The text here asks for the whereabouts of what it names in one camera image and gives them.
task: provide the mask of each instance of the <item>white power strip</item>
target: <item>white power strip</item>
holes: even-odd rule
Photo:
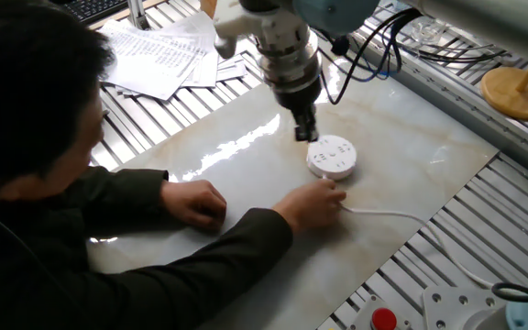
[[[334,181],[345,179],[356,168],[358,154],[348,140],[321,136],[309,145],[307,166],[316,176]]]

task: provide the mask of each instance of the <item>glass object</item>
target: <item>glass object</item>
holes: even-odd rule
[[[446,30],[446,22],[421,16],[412,23],[412,38],[422,45],[436,45]]]

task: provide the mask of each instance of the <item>stack of papers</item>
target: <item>stack of papers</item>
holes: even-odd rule
[[[100,32],[109,37],[116,56],[104,81],[124,95],[168,100],[181,87],[215,87],[248,73],[240,55],[220,59],[215,28],[205,12],[155,31],[111,20]]]

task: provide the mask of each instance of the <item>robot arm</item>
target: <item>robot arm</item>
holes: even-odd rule
[[[528,57],[528,0],[403,0]],[[309,26],[345,35],[362,26],[379,0],[219,0],[215,47],[224,58],[237,37],[253,36],[259,65],[279,103],[291,110],[296,139],[315,141],[314,101],[321,92],[316,35]]]
[[[344,35],[359,28],[379,0],[219,0],[215,47],[224,58],[236,52],[238,36],[253,36],[259,66],[280,105],[291,110],[298,141],[316,141],[314,101],[322,86],[317,38],[309,26]]]

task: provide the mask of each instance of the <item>man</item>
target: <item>man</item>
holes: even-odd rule
[[[226,216],[207,181],[88,168],[111,60],[101,35],[61,11],[0,1],[0,328],[193,329],[269,271],[293,235],[334,223],[346,198],[317,181],[188,258],[92,272],[87,233],[172,221],[218,230]]]

